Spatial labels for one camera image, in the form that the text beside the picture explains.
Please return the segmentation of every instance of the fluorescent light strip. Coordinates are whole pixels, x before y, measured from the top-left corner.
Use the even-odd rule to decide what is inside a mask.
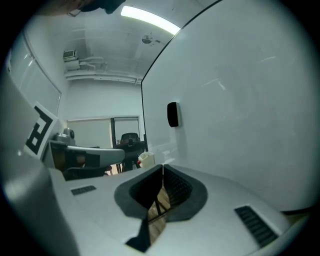
[[[152,25],[155,25],[159,28],[162,28],[171,34],[175,35],[179,32],[180,27],[176,26],[175,24],[171,23],[170,21],[167,21],[164,18],[161,18],[151,12],[141,10],[138,8],[130,7],[130,6],[124,6],[121,11],[122,16],[134,18],[137,20],[141,20],[143,22],[148,22]]]

